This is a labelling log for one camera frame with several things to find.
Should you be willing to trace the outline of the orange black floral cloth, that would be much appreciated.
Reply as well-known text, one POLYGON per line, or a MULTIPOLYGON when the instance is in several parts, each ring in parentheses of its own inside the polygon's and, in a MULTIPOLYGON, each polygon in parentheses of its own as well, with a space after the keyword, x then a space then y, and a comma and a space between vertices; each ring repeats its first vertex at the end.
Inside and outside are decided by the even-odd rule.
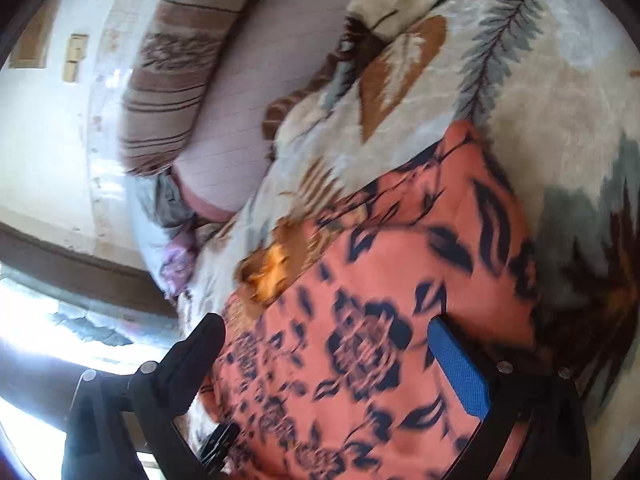
POLYGON ((535 343, 534 246, 488 143, 469 122, 304 222, 253 273, 271 302, 255 321, 224 309, 227 341, 201 388, 234 422, 235 479, 439 479, 478 420, 427 343, 452 316, 471 335, 535 343))

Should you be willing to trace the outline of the purple floral garment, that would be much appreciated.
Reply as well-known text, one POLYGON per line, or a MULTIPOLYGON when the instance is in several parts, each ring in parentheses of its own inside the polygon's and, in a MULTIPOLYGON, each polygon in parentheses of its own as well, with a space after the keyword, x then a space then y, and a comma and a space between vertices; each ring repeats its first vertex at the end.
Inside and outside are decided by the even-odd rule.
POLYGON ((160 266, 160 284, 166 297, 178 297, 186 290, 195 270, 197 256, 196 240, 191 232, 181 232, 165 246, 160 266))

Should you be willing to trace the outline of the light blue pillow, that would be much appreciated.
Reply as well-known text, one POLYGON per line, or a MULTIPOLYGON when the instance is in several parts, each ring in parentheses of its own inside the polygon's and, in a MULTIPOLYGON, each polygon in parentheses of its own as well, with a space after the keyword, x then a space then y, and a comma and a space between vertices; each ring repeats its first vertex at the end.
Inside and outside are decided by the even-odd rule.
POLYGON ((171 240, 172 229, 160 228, 146 218, 141 206, 134 197, 132 180, 134 180, 134 176, 125 177, 126 203, 132 232, 134 233, 134 241, 146 270, 151 274, 155 284, 162 289, 160 266, 163 262, 165 246, 171 240))

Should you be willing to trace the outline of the grey crumpled garment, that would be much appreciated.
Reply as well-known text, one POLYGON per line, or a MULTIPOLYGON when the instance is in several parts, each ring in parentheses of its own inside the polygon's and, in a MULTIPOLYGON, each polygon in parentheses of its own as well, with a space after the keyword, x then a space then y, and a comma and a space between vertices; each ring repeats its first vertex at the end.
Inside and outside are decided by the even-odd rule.
POLYGON ((179 185, 169 170, 151 177, 134 177, 132 185, 142 212, 156 226, 173 229, 194 219, 194 210, 182 197, 179 185))

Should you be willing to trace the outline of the cream leaf pattern blanket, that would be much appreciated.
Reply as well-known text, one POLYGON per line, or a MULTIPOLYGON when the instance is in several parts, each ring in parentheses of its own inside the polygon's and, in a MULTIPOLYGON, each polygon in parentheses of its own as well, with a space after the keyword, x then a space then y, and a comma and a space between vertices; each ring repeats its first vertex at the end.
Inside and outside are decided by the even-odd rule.
POLYGON ((268 108, 277 158, 206 243, 179 318, 220 311, 235 266, 286 216, 318 211, 472 122, 532 231, 544 322, 597 438, 639 429, 639 52, 602 0, 445 0, 356 78, 268 108))

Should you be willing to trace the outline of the brown striped bolster pillow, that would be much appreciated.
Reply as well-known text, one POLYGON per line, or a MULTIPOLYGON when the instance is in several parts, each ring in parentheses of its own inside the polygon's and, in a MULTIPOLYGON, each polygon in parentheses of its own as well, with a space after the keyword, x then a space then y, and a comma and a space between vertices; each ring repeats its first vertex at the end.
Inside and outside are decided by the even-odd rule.
POLYGON ((157 3, 122 95, 118 148, 127 174, 158 174, 189 143, 220 51, 249 1, 157 3))

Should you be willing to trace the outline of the pink bed sheet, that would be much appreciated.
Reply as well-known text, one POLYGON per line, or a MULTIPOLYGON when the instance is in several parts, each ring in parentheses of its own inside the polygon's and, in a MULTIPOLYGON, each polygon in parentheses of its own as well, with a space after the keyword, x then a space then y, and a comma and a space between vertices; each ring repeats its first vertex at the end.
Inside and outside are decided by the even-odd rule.
POLYGON ((268 105, 303 88, 340 39, 349 0, 250 0, 172 170, 201 217, 226 222, 262 183, 268 105))

